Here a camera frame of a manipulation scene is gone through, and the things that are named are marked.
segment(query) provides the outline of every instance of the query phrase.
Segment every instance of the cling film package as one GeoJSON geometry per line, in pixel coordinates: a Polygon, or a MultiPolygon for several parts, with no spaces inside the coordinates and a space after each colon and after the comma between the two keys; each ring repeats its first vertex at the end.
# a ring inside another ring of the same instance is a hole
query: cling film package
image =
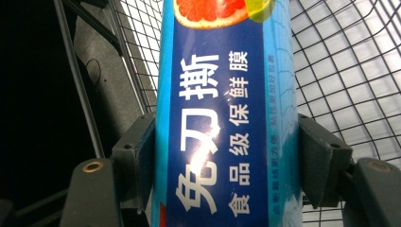
{"type": "Polygon", "coordinates": [[[152,226],[302,225],[288,1],[165,0],[152,226]]]}

